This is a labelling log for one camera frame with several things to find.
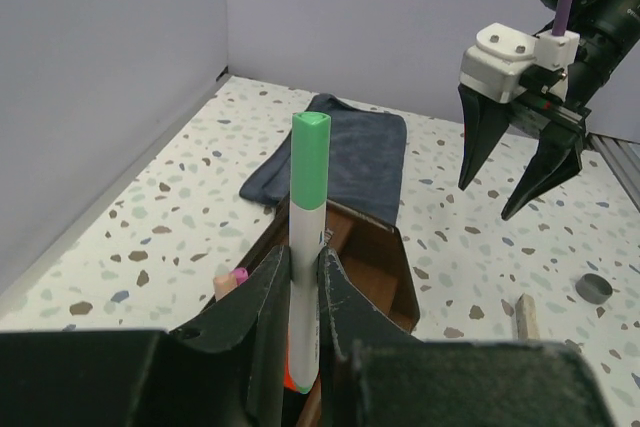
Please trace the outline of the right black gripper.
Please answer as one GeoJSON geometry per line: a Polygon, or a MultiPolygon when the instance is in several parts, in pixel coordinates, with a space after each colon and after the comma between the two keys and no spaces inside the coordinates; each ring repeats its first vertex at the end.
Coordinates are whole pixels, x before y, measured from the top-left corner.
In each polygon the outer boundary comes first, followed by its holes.
{"type": "Polygon", "coordinates": [[[586,145],[591,110],[580,102],[524,92],[508,104],[494,102],[460,84],[464,117],[464,153],[458,187],[465,190],[511,124],[539,139],[536,153],[501,212],[510,220],[526,204],[577,176],[586,145]]]}

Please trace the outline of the small wooden block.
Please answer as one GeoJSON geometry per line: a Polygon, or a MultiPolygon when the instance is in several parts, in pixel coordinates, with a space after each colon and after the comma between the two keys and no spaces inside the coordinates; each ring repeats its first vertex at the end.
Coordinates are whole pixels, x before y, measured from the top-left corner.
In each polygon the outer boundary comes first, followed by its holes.
{"type": "Polygon", "coordinates": [[[540,331],[534,299],[522,294],[515,305],[516,334],[521,341],[539,340],[540,331]]]}

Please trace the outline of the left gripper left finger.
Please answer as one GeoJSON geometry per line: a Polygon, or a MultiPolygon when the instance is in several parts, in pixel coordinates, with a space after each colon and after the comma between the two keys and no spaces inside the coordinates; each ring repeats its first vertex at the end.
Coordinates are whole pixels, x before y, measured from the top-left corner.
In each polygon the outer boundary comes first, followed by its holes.
{"type": "Polygon", "coordinates": [[[5,426],[277,426],[290,253],[172,330],[7,332],[5,426]]]}

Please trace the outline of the peach capped marker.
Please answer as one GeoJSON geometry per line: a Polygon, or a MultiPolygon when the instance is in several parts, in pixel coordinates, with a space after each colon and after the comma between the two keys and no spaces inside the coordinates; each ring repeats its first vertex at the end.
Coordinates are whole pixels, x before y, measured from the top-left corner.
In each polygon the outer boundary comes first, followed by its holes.
{"type": "Polygon", "coordinates": [[[213,279],[214,298],[219,302],[237,287],[237,279],[234,274],[226,273],[217,275],[213,279]]]}

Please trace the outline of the pink capped marker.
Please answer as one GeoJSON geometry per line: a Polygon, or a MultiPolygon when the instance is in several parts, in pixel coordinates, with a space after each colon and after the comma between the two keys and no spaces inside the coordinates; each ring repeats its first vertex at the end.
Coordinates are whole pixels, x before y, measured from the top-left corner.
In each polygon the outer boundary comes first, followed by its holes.
{"type": "Polygon", "coordinates": [[[248,280],[248,277],[249,277],[248,271],[243,267],[234,269],[231,272],[231,274],[235,278],[236,286],[242,285],[244,282],[248,280]]]}

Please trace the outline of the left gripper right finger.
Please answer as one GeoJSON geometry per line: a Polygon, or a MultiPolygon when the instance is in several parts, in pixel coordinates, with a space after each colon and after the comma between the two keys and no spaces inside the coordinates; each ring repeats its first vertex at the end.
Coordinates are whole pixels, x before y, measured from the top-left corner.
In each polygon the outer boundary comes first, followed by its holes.
{"type": "Polygon", "coordinates": [[[587,362],[549,341],[423,342],[319,256],[324,426],[612,426],[587,362]]]}

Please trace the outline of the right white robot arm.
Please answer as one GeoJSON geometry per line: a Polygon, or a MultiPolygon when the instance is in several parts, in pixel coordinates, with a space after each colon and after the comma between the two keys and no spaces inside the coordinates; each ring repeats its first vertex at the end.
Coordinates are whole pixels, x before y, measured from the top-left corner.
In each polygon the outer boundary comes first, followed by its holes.
{"type": "Polygon", "coordinates": [[[540,1],[554,13],[540,31],[493,23],[461,62],[459,188],[469,186],[508,128],[539,141],[503,220],[580,173],[588,103],[639,41],[639,0],[540,1]]]}

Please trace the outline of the green capped marker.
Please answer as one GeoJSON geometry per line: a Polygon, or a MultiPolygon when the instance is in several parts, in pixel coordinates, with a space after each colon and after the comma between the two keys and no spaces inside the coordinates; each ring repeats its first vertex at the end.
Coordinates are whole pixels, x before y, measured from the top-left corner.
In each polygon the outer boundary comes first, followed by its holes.
{"type": "Polygon", "coordinates": [[[308,393],[319,371],[318,257],[324,247],[331,117],[292,117],[289,248],[291,287],[287,367],[293,389],[308,393]]]}

